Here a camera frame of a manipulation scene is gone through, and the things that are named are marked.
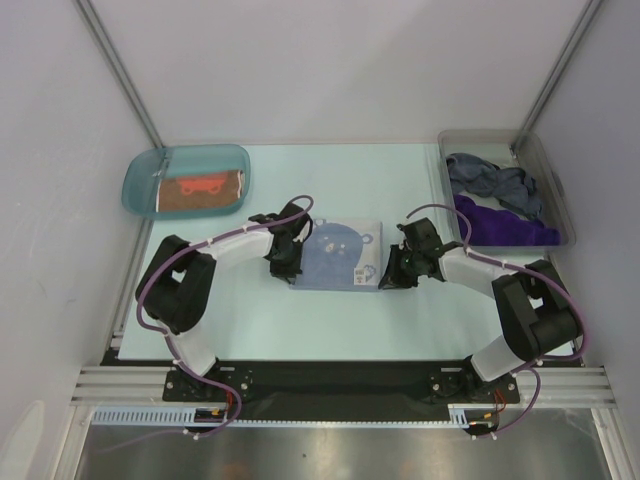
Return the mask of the light blue towel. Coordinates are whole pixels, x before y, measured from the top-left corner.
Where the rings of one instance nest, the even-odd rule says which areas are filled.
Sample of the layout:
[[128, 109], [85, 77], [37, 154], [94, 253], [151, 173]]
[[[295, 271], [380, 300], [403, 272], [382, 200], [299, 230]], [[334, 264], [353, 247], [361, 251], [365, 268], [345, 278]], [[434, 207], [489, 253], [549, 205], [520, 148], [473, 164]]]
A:
[[294, 290], [375, 292], [382, 274], [382, 223], [370, 219], [314, 220]]

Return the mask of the brown orange towel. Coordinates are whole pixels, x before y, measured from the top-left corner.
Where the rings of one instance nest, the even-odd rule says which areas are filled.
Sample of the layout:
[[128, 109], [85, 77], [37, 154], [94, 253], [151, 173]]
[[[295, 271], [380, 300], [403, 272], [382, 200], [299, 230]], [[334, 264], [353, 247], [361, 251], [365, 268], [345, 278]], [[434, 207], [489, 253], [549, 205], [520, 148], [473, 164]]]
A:
[[158, 188], [156, 210], [165, 213], [231, 207], [244, 193], [244, 180], [242, 170], [164, 179]]

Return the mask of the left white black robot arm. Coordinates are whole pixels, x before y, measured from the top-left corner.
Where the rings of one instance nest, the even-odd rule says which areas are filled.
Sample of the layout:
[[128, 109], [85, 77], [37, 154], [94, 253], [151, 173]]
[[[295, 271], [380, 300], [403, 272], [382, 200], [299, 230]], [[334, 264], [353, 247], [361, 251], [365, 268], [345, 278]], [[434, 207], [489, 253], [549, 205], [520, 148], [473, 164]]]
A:
[[135, 291], [136, 321], [162, 336], [195, 398], [211, 399], [220, 388], [212, 370], [217, 356], [202, 328], [214, 275], [264, 259], [272, 277], [294, 284], [313, 231], [313, 204], [311, 196], [299, 195], [278, 213], [251, 216], [241, 227], [199, 243], [177, 235], [161, 241]]

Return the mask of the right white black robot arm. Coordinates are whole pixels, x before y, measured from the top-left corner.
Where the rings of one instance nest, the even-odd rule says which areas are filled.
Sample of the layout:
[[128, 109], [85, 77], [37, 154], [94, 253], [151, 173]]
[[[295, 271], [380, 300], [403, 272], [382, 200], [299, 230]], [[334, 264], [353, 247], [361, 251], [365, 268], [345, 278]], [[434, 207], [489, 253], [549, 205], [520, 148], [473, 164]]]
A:
[[460, 242], [444, 243], [427, 218], [397, 229], [403, 240], [391, 246], [379, 289], [416, 288], [425, 277], [464, 286], [495, 302], [501, 334], [465, 360], [467, 371], [460, 377], [461, 392], [469, 400], [486, 400], [496, 380], [585, 334], [578, 308], [550, 262], [518, 266]]

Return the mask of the purple towel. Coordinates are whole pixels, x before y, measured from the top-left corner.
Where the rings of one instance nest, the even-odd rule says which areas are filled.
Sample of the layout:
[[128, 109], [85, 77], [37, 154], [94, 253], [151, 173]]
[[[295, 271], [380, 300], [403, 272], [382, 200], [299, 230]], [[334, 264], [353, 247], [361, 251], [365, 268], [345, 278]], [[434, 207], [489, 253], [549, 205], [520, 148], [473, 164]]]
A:
[[540, 220], [522, 219], [509, 210], [494, 210], [477, 205], [471, 198], [455, 195], [454, 204], [471, 226], [470, 245], [474, 246], [559, 246], [557, 229]]

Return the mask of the dark blue grey towel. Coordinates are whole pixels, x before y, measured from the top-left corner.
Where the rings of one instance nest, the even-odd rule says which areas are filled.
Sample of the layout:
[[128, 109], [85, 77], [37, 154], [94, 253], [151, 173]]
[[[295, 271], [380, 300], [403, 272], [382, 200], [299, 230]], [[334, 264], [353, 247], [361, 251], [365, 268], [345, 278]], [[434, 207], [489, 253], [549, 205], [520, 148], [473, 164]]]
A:
[[468, 153], [447, 156], [446, 167], [454, 195], [467, 192], [481, 198], [494, 198], [507, 210], [529, 220], [541, 216], [543, 203], [536, 180], [524, 169], [501, 168]]

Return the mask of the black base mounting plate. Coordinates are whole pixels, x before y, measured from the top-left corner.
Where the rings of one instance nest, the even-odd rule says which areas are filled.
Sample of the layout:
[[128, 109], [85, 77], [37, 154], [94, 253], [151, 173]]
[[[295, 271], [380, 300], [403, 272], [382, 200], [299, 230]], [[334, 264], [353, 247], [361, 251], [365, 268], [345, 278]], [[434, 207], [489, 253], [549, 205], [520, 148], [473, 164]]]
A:
[[512, 377], [478, 385], [464, 360], [219, 361], [204, 380], [170, 371], [162, 398], [221, 403], [226, 387], [239, 393], [245, 421], [437, 421], [453, 404], [489, 409], [520, 401]]

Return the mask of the clear grey plastic bin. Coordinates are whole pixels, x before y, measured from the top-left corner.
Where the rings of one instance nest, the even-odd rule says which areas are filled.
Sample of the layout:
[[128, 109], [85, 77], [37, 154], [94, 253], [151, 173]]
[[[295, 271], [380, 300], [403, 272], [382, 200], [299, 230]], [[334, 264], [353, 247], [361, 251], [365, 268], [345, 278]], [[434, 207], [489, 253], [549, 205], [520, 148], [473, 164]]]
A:
[[[549, 253], [553, 250], [568, 249], [575, 245], [576, 236], [571, 223], [561, 182], [547, 159], [541, 140], [534, 133], [525, 136], [525, 143], [518, 151], [510, 146], [518, 132], [515, 130], [445, 130], [439, 134], [440, 177], [444, 198], [448, 205], [455, 208], [454, 194], [451, 189], [446, 167], [446, 157], [454, 153], [468, 153], [480, 157], [501, 168], [520, 167], [533, 176], [537, 183], [538, 193], [543, 203], [541, 216], [536, 219], [546, 227], [557, 229], [562, 237], [559, 246], [474, 246], [483, 253], [491, 254], [524, 254]], [[467, 192], [461, 192], [471, 198], [477, 205], [494, 210], [507, 210], [494, 198], [481, 198]], [[471, 235], [471, 226], [466, 227], [462, 219], [451, 213], [448, 220], [454, 237], [462, 240], [466, 234]]]

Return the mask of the teal plastic bin lid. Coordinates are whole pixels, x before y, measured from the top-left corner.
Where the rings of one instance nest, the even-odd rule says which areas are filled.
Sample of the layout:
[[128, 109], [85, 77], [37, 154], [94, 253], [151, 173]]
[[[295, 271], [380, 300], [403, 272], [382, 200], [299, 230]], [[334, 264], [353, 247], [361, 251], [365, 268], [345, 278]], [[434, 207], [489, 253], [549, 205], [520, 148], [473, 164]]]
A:
[[250, 183], [250, 156], [239, 145], [151, 149], [131, 161], [121, 203], [153, 221], [224, 216], [242, 207]]

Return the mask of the right aluminium corner post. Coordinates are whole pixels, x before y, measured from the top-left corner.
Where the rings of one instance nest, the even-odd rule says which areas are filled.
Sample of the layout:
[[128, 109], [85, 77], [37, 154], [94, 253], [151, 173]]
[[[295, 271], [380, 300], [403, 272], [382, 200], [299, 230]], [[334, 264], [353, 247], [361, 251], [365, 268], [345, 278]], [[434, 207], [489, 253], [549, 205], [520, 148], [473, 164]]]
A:
[[511, 143], [510, 148], [512, 151], [518, 151], [521, 148], [525, 143], [525, 136], [532, 132], [537, 125], [605, 5], [605, 0], [588, 0], [584, 3], [551, 70]]

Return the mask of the aluminium corner post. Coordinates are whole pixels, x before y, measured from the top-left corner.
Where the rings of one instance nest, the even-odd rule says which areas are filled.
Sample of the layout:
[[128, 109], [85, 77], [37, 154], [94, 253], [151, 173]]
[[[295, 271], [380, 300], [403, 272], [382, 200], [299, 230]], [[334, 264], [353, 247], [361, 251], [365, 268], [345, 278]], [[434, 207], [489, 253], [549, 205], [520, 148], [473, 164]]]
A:
[[73, 4], [150, 144], [154, 148], [163, 148], [161, 135], [94, 3], [74, 0]]
[[510, 148], [512, 151], [518, 151], [521, 148], [525, 143], [525, 136], [532, 132], [537, 125], [605, 5], [605, 0], [588, 0], [584, 3], [551, 70], [511, 143]]

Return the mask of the left aluminium corner post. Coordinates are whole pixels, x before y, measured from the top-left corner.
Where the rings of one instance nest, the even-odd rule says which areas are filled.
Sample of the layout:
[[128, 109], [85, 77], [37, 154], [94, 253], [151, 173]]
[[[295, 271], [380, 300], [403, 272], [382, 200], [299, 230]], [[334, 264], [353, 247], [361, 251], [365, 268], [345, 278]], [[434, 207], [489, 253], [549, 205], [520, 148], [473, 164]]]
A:
[[94, 3], [74, 0], [73, 4], [150, 144], [154, 148], [163, 148], [161, 135]]

